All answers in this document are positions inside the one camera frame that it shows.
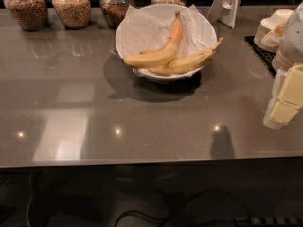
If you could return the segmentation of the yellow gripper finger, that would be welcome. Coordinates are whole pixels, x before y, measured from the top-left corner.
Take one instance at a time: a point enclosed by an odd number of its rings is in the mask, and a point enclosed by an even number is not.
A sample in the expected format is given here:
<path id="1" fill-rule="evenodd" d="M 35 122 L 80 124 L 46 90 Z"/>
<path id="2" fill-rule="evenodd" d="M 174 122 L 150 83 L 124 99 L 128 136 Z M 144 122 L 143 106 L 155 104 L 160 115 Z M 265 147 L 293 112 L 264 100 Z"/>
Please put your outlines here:
<path id="1" fill-rule="evenodd" d="M 295 63 L 287 71 L 276 73 L 272 98 L 269 101 L 263 124 L 271 129 L 287 126 L 303 109 L 303 64 Z"/>
<path id="2" fill-rule="evenodd" d="M 285 23 L 276 26 L 262 38 L 261 43 L 266 46 L 279 46 L 282 41 L 285 26 Z"/>

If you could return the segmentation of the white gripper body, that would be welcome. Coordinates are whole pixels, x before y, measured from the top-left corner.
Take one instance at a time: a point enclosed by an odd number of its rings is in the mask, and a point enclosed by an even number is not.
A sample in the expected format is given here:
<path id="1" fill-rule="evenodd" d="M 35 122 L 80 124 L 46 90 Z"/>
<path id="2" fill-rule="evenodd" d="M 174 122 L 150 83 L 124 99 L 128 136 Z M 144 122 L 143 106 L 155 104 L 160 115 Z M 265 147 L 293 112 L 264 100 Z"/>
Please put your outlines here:
<path id="1" fill-rule="evenodd" d="M 280 46 L 296 51 L 294 63 L 303 62 L 303 2 L 288 19 Z"/>

